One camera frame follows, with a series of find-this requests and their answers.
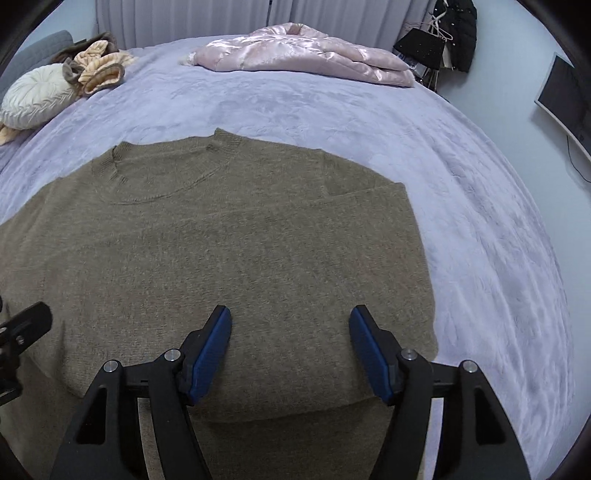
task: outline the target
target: wall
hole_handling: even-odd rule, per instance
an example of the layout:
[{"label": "wall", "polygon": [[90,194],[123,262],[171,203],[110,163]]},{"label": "wall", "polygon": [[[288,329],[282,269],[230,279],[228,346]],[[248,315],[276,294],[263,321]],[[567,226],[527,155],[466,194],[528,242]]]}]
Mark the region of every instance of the wall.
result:
[{"label": "wall", "polygon": [[90,38],[96,31],[95,0],[64,0],[23,42],[19,50],[60,30],[72,34],[74,42]]},{"label": "wall", "polygon": [[[569,162],[564,131],[535,103],[553,60],[554,38],[517,0],[473,0],[478,44],[470,73],[440,75],[439,93],[495,142],[531,192],[554,245],[569,302],[576,391],[570,423],[540,478],[548,477],[591,413],[591,189]],[[591,163],[571,142],[573,162]]]}]

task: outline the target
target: hanging clothes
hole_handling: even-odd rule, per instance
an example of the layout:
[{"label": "hanging clothes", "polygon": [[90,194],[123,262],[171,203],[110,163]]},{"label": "hanging clothes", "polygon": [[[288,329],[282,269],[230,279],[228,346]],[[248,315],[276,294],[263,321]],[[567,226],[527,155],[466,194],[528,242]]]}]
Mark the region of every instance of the hanging clothes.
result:
[{"label": "hanging clothes", "polygon": [[468,72],[476,50],[476,7],[472,0],[437,0],[433,16],[438,17],[439,27],[448,32],[452,66],[460,72]]}]

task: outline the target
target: gray headboard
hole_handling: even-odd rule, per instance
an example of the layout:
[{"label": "gray headboard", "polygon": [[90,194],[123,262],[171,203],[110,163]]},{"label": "gray headboard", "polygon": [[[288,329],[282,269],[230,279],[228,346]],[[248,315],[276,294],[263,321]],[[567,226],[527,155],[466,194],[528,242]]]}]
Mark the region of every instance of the gray headboard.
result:
[{"label": "gray headboard", "polygon": [[70,32],[61,30],[18,52],[0,76],[0,104],[4,94],[15,80],[32,69],[46,65],[56,53],[72,44]]}]

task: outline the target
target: lavender blanket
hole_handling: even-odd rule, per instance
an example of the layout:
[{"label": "lavender blanket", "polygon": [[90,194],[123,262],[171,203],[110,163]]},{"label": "lavender blanket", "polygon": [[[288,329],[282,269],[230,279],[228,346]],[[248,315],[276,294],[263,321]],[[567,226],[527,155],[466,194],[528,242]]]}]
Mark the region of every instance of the lavender blanket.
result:
[{"label": "lavender blanket", "polygon": [[[471,358],[483,368],[535,477],[567,420],[572,341],[556,257],[514,169],[478,127],[419,85],[179,65],[212,40],[132,50],[140,58],[124,84],[0,147],[0,223],[122,140],[205,136],[216,127],[321,148],[401,181],[433,283],[437,360]],[[427,472],[439,423],[431,425]]]}]

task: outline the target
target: tufted pillow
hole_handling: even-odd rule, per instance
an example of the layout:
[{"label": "tufted pillow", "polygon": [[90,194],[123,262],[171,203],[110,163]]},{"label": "tufted pillow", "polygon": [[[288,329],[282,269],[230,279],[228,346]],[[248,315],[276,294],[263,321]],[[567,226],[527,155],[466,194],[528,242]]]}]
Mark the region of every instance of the tufted pillow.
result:
[{"label": "tufted pillow", "polygon": [[51,120],[77,98],[78,90],[64,79],[61,63],[38,67],[20,77],[7,90],[0,122],[26,130]]}]

